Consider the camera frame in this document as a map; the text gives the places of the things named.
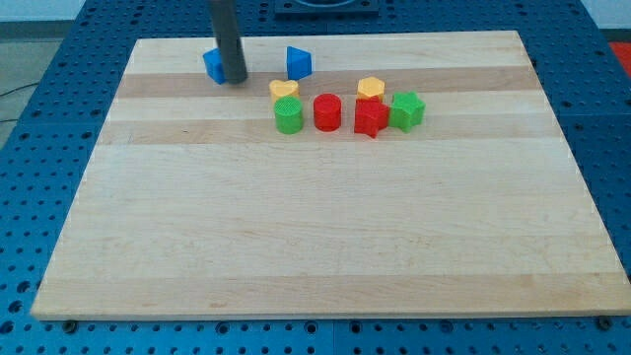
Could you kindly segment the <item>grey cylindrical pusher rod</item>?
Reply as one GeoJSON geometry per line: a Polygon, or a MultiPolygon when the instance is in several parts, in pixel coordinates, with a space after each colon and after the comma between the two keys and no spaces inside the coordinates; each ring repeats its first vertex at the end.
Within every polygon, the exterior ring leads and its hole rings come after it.
{"type": "Polygon", "coordinates": [[[247,69],[236,1],[209,0],[208,6],[226,81],[229,84],[241,84],[247,79],[247,69]]]}

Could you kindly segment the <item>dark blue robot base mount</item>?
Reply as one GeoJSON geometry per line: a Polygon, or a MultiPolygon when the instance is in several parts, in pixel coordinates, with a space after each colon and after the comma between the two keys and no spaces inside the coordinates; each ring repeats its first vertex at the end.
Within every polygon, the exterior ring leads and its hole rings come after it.
{"type": "Polygon", "coordinates": [[[276,19],[298,17],[330,17],[342,15],[377,15],[381,0],[275,0],[276,19]]]}

